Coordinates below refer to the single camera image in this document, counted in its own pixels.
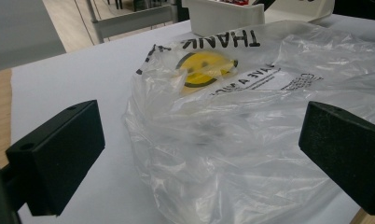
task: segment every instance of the smiley face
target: smiley face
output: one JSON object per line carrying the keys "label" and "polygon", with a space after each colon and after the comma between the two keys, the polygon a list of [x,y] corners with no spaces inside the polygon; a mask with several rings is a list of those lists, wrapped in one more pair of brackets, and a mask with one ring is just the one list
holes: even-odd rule
{"label": "smiley face", "polygon": [[218,78],[230,74],[237,67],[237,61],[230,60],[212,51],[189,53],[176,66],[187,71],[184,91],[193,92],[211,85]]}

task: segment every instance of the wooden floor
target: wooden floor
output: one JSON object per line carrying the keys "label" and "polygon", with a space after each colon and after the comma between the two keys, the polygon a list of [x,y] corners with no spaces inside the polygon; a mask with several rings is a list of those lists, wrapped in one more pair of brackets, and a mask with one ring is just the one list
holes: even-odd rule
{"label": "wooden floor", "polygon": [[[92,1],[97,19],[107,19],[133,13],[132,0],[122,0],[123,9],[116,9],[115,0],[110,0],[110,5],[107,4],[106,0]],[[67,52],[99,44],[90,21],[90,14],[85,0],[43,0],[43,2]],[[124,35],[112,36],[110,39],[105,39],[104,41],[112,41],[156,27],[148,27]]]}

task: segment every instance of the screw hole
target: screw hole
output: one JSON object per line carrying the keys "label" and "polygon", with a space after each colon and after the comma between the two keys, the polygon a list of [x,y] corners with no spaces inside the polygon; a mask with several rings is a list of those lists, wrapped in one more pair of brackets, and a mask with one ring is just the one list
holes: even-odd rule
{"label": "screw hole", "polygon": [[29,149],[31,149],[31,148],[33,148],[34,147],[34,143],[27,143],[27,144],[24,144],[24,145],[22,145],[21,147],[20,147],[20,149],[21,150],[29,150]]}

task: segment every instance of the plastic bag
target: plastic bag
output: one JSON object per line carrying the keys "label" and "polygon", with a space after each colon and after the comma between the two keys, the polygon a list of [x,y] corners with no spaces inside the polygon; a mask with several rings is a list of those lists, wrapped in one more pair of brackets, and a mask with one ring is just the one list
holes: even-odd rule
{"label": "plastic bag", "polygon": [[309,101],[375,124],[375,43],[281,21],[155,46],[125,120],[159,210],[173,223],[293,223],[326,206],[340,189],[298,146]]}

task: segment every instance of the white table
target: white table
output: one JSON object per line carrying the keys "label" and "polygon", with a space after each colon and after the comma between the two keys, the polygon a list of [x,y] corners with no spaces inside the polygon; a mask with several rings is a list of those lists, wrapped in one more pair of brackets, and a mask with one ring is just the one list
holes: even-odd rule
{"label": "white table", "polygon": [[[375,41],[375,21],[333,15],[318,24]],[[99,102],[106,142],[60,217],[31,217],[24,206],[23,223],[167,223],[134,170],[121,116],[131,94],[130,77],[153,44],[192,37],[185,21],[12,69],[12,143],[66,107],[91,99]],[[340,193],[307,223],[349,223],[358,209]]]}

